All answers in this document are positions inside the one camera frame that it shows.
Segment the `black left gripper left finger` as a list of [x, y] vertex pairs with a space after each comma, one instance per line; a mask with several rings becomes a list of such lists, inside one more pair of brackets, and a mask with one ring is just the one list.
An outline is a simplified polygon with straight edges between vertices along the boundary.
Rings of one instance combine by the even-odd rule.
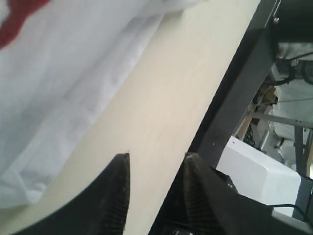
[[130, 155], [116, 154], [79, 195], [17, 235], [121, 235], [130, 201]]

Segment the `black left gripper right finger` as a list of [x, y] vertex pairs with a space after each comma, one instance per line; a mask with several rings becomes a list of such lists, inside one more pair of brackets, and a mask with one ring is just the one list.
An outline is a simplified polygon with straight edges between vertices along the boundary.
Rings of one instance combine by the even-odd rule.
[[183, 194], [194, 235], [311, 235], [313, 225], [228, 186], [197, 154], [183, 160]]

